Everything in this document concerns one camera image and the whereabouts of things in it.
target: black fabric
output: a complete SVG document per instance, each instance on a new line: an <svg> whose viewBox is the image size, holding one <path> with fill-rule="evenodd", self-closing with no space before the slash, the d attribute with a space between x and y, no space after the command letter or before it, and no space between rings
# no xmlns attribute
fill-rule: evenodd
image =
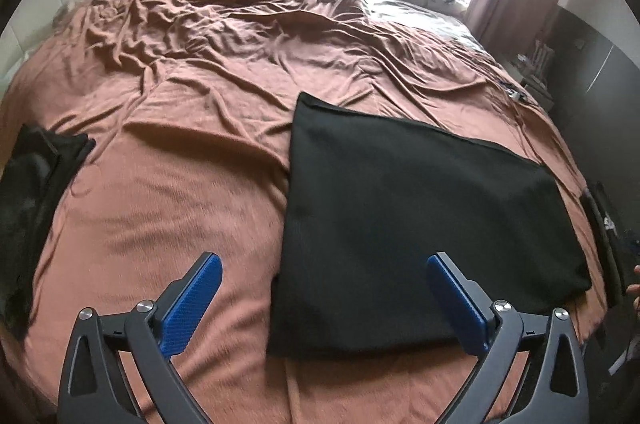
<svg viewBox="0 0 640 424"><path fill-rule="evenodd" d="M587 220L596 242L605 294L607 295L607 307L612 308L623 300L622 278L618 272L618 264L609 243L609 236L604 226L603 217L589 189L583 191L580 203L584 213L587 215Z"/></svg>
<svg viewBox="0 0 640 424"><path fill-rule="evenodd" d="M523 312L591 287L554 178L491 142L300 94L289 187L271 292L274 356L451 340L424 274L439 251Z"/></svg>
<svg viewBox="0 0 640 424"><path fill-rule="evenodd" d="M94 148L85 134L23 126L0 179L0 316L23 337L32 283L53 215L69 182Z"/></svg>
<svg viewBox="0 0 640 424"><path fill-rule="evenodd" d="M637 282L634 266L638 264L638 258L624 239L625 227L622 223L622 218L607 195L602 182L587 180L587 186L591 195L593 195L594 203L603 220L607 243L612 252L618 277L620 278L620 288L624 295L626 288Z"/></svg>
<svg viewBox="0 0 640 424"><path fill-rule="evenodd" d="M633 298L613 307L582 347L592 424L638 424L640 357L634 353L640 321ZM611 368L626 354L625 362Z"/></svg>

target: wrinkled sheet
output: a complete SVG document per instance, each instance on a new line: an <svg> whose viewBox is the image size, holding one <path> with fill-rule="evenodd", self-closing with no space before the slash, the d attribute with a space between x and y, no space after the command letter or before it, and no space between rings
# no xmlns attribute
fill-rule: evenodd
<svg viewBox="0 0 640 424"><path fill-rule="evenodd" d="M489 56L371 19L362 0L81 5L20 68L0 107L0 163L24 122L97 141L56 211L27 337L18 345L2 333L10 364L55 400L80 309L128 311L212 250L224 264L222 286L173 361L214 422L434 422L474 365L457 346L341 362L265 357L301 90L545 163L593 279L569 306L585 338L605 300L578 201L584 179L544 112L514 102L498 81L511 82ZM523 364L521 354L494 414L506 408Z"/></svg>
<svg viewBox="0 0 640 424"><path fill-rule="evenodd" d="M482 45L471 35L469 29L453 16L447 16L401 0L362 1L367 5L369 15L372 18L423 29L442 38L459 41L469 48L487 54Z"/></svg>

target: white wall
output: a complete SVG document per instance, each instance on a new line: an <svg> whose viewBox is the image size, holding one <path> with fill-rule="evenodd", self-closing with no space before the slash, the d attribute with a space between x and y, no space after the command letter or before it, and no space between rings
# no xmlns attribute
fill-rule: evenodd
<svg viewBox="0 0 640 424"><path fill-rule="evenodd" d="M625 0L558 0L640 67L640 24Z"/></svg>

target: clothing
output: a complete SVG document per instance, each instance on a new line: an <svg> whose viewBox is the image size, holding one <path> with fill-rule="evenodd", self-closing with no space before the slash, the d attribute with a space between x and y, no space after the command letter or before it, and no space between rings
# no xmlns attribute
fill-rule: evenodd
<svg viewBox="0 0 640 424"><path fill-rule="evenodd" d="M424 268L443 251L492 299L547 312L591 286L545 166L498 144L302 93L267 353L334 358L454 338Z"/></svg>
<svg viewBox="0 0 640 424"><path fill-rule="evenodd" d="M53 215L94 148L85 134L23 125L0 179L0 316L18 338L28 326L32 283Z"/></svg>

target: human hand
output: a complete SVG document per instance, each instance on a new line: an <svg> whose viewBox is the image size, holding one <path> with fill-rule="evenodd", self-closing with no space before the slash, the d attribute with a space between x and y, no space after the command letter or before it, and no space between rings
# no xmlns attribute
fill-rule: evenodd
<svg viewBox="0 0 640 424"><path fill-rule="evenodd" d="M634 267L634 272L640 275L640 265L636 265ZM636 296L636 299L634 300L634 309L637 311L638 305L640 305L640 284L634 283L633 285L629 285L626 288L626 293Z"/></svg>

